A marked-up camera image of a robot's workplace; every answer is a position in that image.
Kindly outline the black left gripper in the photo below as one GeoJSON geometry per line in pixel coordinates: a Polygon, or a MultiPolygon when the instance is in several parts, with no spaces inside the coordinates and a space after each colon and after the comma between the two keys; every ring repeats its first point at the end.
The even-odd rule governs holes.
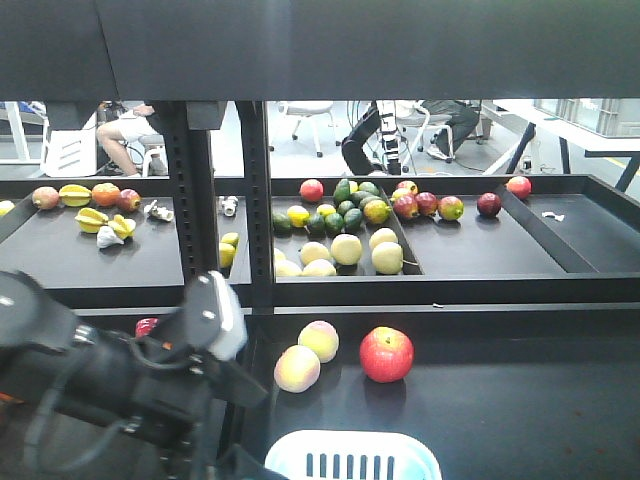
{"type": "Polygon", "coordinates": [[[124,431],[155,445],[187,441],[208,416],[213,399],[253,408],[266,389],[236,361],[209,348],[220,333],[218,305],[208,272],[197,276],[182,303],[148,335],[121,334],[136,368],[124,431]]]}

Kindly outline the black background robot arm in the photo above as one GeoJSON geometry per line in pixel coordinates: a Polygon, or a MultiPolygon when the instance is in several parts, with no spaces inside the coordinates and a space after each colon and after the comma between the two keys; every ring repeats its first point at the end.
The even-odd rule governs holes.
{"type": "Polygon", "coordinates": [[[399,135],[395,101],[373,101],[350,134],[342,140],[341,154],[349,170],[354,175],[364,176],[374,172],[400,175],[402,167],[399,157],[399,135]],[[377,131],[382,135],[385,166],[374,164],[364,151],[365,144],[377,131]]]}

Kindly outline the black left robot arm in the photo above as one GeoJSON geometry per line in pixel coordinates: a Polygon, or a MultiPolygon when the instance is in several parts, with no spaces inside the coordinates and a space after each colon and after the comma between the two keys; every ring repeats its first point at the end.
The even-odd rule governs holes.
{"type": "Polygon", "coordinates": [[[266,390],[236,362],[247,341],[238,298],[216,271],[141,338],[101,330],[29,275],[1,275],[1,390],[168,446],[204,421],[212,399],[255,407],[266,390]]]}

